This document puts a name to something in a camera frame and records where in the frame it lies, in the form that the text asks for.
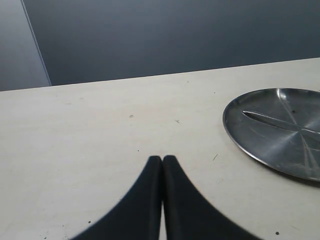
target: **white table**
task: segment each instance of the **white table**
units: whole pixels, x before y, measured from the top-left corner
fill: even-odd
[[[319,91],[320,58],[0,92],[0,239],[75,236],[124,196],[148,156],[167,154],[250,232],[319,239],[320,189],[255,162],[223,128],[232,99],[277,87]]]

